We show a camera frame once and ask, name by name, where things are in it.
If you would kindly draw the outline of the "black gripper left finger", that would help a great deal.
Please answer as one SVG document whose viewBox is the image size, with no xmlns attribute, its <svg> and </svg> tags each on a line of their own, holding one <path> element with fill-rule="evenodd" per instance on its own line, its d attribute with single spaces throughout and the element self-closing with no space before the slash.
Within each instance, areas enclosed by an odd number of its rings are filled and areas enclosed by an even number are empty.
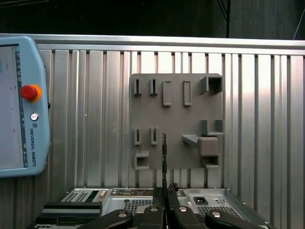
<svg viewBox="0 0 305 229">
<path fill-rule="evenodd" d="M 84 225 L 86 229 L 163 229 L 165 228 L 165 203 L 163 189 L 153 189 L 152 205 L 145 207 L 143 213 L 124 209 L 114 210 Z"/>
</svg>

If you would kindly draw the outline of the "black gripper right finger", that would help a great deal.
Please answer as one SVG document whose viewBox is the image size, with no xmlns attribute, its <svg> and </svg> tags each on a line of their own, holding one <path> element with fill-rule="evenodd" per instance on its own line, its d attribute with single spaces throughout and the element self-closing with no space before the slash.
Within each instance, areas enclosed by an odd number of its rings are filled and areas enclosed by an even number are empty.
<svg viewBox="0 0 305 229">
<path fill-rule="evenodd" d="M 258 216 L 229 189 L 167 188 L 167 219 L 170 229 L 269 229 Z"/>
</svg>

